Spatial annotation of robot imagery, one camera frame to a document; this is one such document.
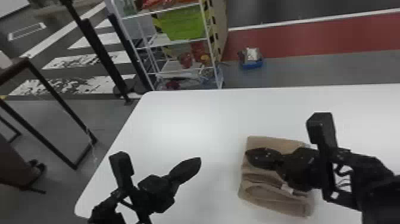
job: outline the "black stand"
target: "black stand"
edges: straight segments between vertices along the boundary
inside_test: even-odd
[[[100,39],[98,38],[95,29],[91,25],[90,21],[88,19],[81,20],[78,13],[72,6],[72,0],[60,0],[65,7],[67,7],[69,13],[79,26],[80,30],[86,37],[87,41],[90,43],[92,46],[93,50],[95,51],[96,55],[99,57],[100,62],[103,64],[104,68],[112,78],[112,80],[115,83],[115,87],[113,88],[113,93],[116,97],[123,97],[125,99],[126,105],[132,104],[130,98],[127,96],[128,93],[130,92],[135,92],[137,94],[145,94],[148,91],[151,91],[152,88],[150,87],[150,80],[146,79],[146,76],[141,69],[140,65],[138,64],[136,57],[133,60],[132,57],[135,55],[133,54],[132,47],[129,45],[128,41],[126,40],[125,36],[123,35],[120,26],[115,26],[115,24],[112,22],[112,25],[115,28],[115,31],[118,34],[118,37],[121,39],[121,42],[123,46],[125,47],[128,56],[131,59],[131,62],[133,66],[135,67],[135,70],[137,72],[137,76],[133,79],[126,79],[123,80],[121,77],[121,74],[117,70],[115,64],[113,63],[111,57],[108,55],[104,45],[101,43]]]
[[[16,129],[12,124],[6,121],[3,117],[0,116],[0,121],[5,124],[9,129],[11,129],[15,134],[8,140],[8,143],[12,143],[18,136],[22,135],[21,132]]]
[[[129,92],[133,92],[133,86],[128,86],[125,84],[120,72],[117,70],[115,64],[111,60],[110,55],[108,55],[108,52],[104,48],[104,45],[101,43],[90,21],[88,19],[80,19],[75,8],[72,6],[72,0],[60,0],[60,2],[65,5],[65,7],[67,7],[68,12],[71,14],[72,18],[75,20],[76,24],[82,31],[83,35],[92,46],[96,55],[99,57],[100,62],[112,78],[112,81],[114,81],[115,86],[118,89],[118,92],[114,92],[114,95],[116,97],[122,96],[125,99],[125,105],[132,104],[127,94]]]
[[[11,117],[16,119],[23,127],[25,127],[32,135],[34,135],[41,143],[47,146],[58,158],[65,162],[73,170],[77,170],[79,164],[84,159],[85,155],[90,151],[92,145],[96,144],[97,138],[92,132],[86,127],[81,119],[75,114],[75,112],[68,106],[68,104],[60,97],[60,95],[51,87],[47,80],[42,74],[33,66],[28,58],[18,58],[13,61],[14,64],[8,67],[0,75],[0,85],[4,84],[14,76],[18,75],[24,69],[29,69],[33,75],[45,86],[50,94],[58,101],[59,104],[65,109],[65,111],[72,117],[72,119],[78,124],[78,126],[90,137],[90,143],[87,145],[85,150],[79,155],[77,161],[74,163],[68,159],[61,151],[59,151],[51,142],[49,142],[42,134],[40,134],[32,125],[24,120],[14,109],[12,109],[5,101],[0,99],[0,107],[5,110]]]
[[[137,94],[145,94],[148,91],[152,91],[150,83],[152,83],[154,85],[154,83],[156,81],[156,77],[155,76],[149,76],[149,78],[146,77],[140,64],[138,63],[138,59],[136,58],[135,52],[134,52],[131,44],[126,39],[126,37],[121,29],[121,26],[117,20],[117,17],[114,14],[110,14],[110,15],[108,15],[108,20],[114,27],[115,32],[117,33],[118,37],[120,38],[121,43],[124,46],[125,51],[129,57],[131,63],[133,64],[133,67],[136,70],[137,76],[135,76],[134,84],[133,84],[135,92]]]

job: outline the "table leg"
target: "table leg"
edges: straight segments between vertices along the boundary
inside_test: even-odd
[[[58,103],[63,107],[63,109],[72,117],[72,119],[79,125],[79,127],[90,137],[90,144],[86,147],[86,149],[81,153],[77,162],[74,164],[77,169],[78,165],[84,159],[85,155],[90,151],[92,145],[97,143],[97,138],[95,135],[89,130],[88,127],[81,121],[78,115],[68,106],[68,104],[61,98],[61,96],[54,90],[54,88],[47,82],[47,80],[42,76],[42,74],[36,69],[36,67],[29,61],[29,70],[39,79],[39,81],[45,86],[45,88],[50,92],[50,94],[58,101]]]
[[[4,123],[9,129],[11,129],[15,134],[13,137],[11,137],[10,140],[8,140],[8,143],[12,143],[18,136],[22,135],[21,132],[16,129],[11,123],[6,121],[3,117],[0,116],[0,121]]]
[[[58,158],[64,161],[72,169],[76,170],[75,165],[69,160],[62,152],[60,152],[53,144],[51,144],[42,134],[40,134],[32,125],[30,125],[25,119],[23,119],[14,109],[12,109],[6,102],[0,99],[0,107],[5,110],[11,117],[16,119],[23,127],[25,127],[32,135],[34,135],[41,143],[47,146]]]

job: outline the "black metal pole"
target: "black metal pole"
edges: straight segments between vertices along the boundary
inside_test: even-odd
[[[99,37],[97,36],[95,29],[91,25],[88,19],[81,20],[75,8],[72,6],[72,0],[60,0],[63,5],[68,9],[72,18],[75,20],[76,24],[82,31],[83,35],[86,37],[87,41],[92,46],[96,55],[99,57],[100,62],[103,64],[104,68],[110,75],[112,81],[115,83],[118,93],[115,93],[118,97],[122,95],[125,99],[126,104],[130,104],[131,100],[127,96],[128,92],[133,92],[133,87],[127,86],[125,81],[122,79],[121,74],[117,70],[115,64],[113,63],[110,55],[104,48]]]
[[[0,99],[0,107],[3,108],[11,117],[16,119],[23,127],[25,127],[32,135],[34,135],[41,143],[47,146],[58,158],[64,161],[70,168],[76,170],[77,166],[61,153],[51,142],[49,142],[42,134],[40,134],[32,125],[23,119],[14,109]]]
[[[47,82],[47,80],[42,76],[42,74],[36,69],[35,66],[29,61],[29,70],[39,79],[39,81],[45,86],[45,88],[50,92],[50,94],[58,101],[59,104],[65,109],[65,111],[74,119],[74,121],[79,125],[79,127],[90,137],[93,144],[97,142],[95,135],[89,130],[88,127],[82,122],[82,120],[76,115],[76,113],[71,109],[70,106],[61,98],[61,96],[53,89],[53,87]]]
[[[108,15],[108,20],[110,21],[110,23],[114,27],[115,32],[117,33],[118,37],[120,38],[121,43],[124,46],[125,51],[129,57],[130,61],[132,62],[133,67],[136,70],[137,76],[140,79],[140,83],[137,83],[135,85],[135,92],[137,92],[139,94],[144,94],[145,92],[152,91],[153,89],[151,88],[149,82],[154,83],[154,81],[150,77],[149,77],[149,79],[146,77],[146,74],[144,73],[143,69],[141,68],[140,64],[138,63],[138,59],[136,58],[135,52],[134,52],[130,42],[126,39],[124,32],[121,29],[121,26],[117,20],[117,17],[115,16],[115,14],[110,14],[110,15]],[[143,89],[145,92],[143,92],[143,93],[138,92],[138,89],[139,89],[138,84],[141,84],[143,86],[143,87],[141,87],[141,89]]]
[[[117,86],[120,94],[124,97],[126,102],[130,102],[130,98],[127,96],[127,93],[133,92],[133,87],[130,87],[130,89],[128,89],[128,86],[122,79],[121,74],[115,66],[114,62],[112,61],[110,55],[108,55],[107,50],[97,36],[97,33],[95,32],[95,29],[93,28],[89,19],[86,18],[82,20],[81,25],[83,29],[83,34],[86,36],[87,41],[92,46],[93,50],[99,57],[99,60],[103,64],[104,68],[107,70],[108,74],[110,74],[110,77]]]

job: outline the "folded cloth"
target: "folded cloth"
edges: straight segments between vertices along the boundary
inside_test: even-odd
[[[246,151],[254,148],[271,148],[289,154],[305,144],[288,139],[250,136]],[[242,164],[242,182],[239,197],[250,203],[292,216],[310,216],[314,207],[310,192],[297,191],[275,172],[252,166],[246,156]]]

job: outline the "crosswalk stripe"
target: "crosswalk stripe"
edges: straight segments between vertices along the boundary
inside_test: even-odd
[[[126,51],[114,51],[108,53],[114,64],[130,63]],[[66,69],[74,67],[85,67],[99,63],[99,58],[96,54],[83,54],[66,57],[54,58],[42,69]]]
[[[110,21],[106,18],[105,20],[103,20],[101,23],[99,23],[95,29],[100,29],[100,28],[106,28],[106,27],[111,27],[111,23]]]
[[[98,37],[100,41],[103,43],[103,45],[112,45],[121,43],[121,40],[120,38],[118,38],[116,32],[99,34]],[[72,44],[68,49],[88,48],[88,47],[90,47],[88,40],[85,37],[82,37],[77,42]]]
[[[91,10],[87,11],[84,13],[81,18],[91,18],[93,15],[97,14],[101,10],[105,8],[105,3],[101,2],[97,6],[93,7]],[[65,35],[67,35],[69,32],[74,30],[77,27],[77,24],[75,21],[72,21],[68,25],[64,26],[62,29],[59,31],[53,33],[51,36],[48,38],[44,39],[42,42],[38,43],[36,46],[22,54],[20,57],[29,57],[33,58],[34,56],[40,54],[42,51],[47,49],[49,46],[51,46],[53,43],[57,42],[61,38],[63,38]]]
[[[123,79],[131,79],[134,74],[122,75]],[[113,94],[114,82],[109,76],[94,76],[90,79],[74,78],[57,78],[47,79],[49,84],[60,94]],[[15,88],[9,96],[41,96],[47,95],[49,92],[37,79],[28,79],[20,86]],[[141,95],[136,93],[129,94],[129,98],[140,98]]]

